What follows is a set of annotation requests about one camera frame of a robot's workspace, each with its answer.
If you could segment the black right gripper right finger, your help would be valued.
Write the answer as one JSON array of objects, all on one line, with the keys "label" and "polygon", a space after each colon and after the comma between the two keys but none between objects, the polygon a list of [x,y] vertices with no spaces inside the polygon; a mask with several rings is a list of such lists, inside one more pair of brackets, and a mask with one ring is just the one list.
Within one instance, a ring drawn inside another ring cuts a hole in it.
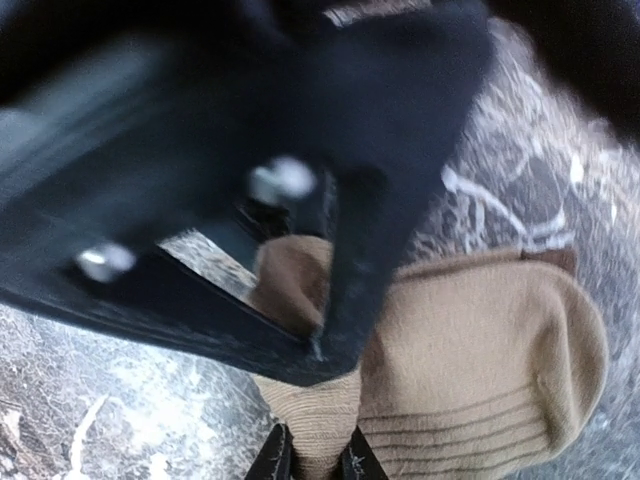
[{"label": "black right gripper right finger", "polygon": [[340,456],[340,474],[342,480],[388,480],[359,427]]}]

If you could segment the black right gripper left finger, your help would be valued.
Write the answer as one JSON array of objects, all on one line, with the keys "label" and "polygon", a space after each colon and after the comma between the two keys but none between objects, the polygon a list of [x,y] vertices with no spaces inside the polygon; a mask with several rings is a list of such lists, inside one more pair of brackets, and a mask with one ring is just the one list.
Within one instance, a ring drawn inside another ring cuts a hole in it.
[{"label": "black right gripper left finger", "polygon": [[252,463],[245,480],[290,480],[293,462],[293,436],[285,424],[278,423]]}]

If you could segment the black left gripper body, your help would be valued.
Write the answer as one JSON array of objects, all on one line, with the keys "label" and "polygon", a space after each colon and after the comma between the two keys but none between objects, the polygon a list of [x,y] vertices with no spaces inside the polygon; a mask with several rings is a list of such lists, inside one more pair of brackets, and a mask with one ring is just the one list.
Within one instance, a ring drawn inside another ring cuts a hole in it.
[{"label": "black left gripper body", "polygon": [[1,204],[212,210],[293,158],[345,187],[438,180],[494,54],[480,5],[248,44],[219,3],[1,6]]}]

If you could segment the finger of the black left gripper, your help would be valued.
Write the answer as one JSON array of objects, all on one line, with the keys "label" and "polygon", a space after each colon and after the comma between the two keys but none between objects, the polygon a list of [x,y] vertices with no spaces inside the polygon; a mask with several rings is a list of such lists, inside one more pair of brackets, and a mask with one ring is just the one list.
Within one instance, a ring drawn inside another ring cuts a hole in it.
[{"label": "finger of the black left gripper", "polygon": [[351,372],[395,269],[432,197],[440,166],[366,167],[335,175],[337,223],[319,353],[329,378]]},{"label": "finger of the black left gripper", "polygon": [[265,234],[247,201],[204,215],[105,205],[60,212],[42,201],[1,207],[1,300],[78,328],[183,351],[296,386],[352,371],[360,325],[347,312],[360,295],[360,217],[336,214],[330,293],[321,325],[293,333],[198,275],[158,246],[189,228],[241,252]]}]

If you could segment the tan beige sock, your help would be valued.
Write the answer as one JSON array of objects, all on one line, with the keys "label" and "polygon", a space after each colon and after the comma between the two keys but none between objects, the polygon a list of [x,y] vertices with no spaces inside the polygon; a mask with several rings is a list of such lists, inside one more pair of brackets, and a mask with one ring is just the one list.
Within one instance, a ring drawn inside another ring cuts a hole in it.
[{"label": "tan beige sock", "polygon": [[549,461],[602,395],[604,322],[570,248],[399,269],[357,368],[256,384],[290,430],[297,479],[334,479],[360,431],[386,479],[500,479]]}]

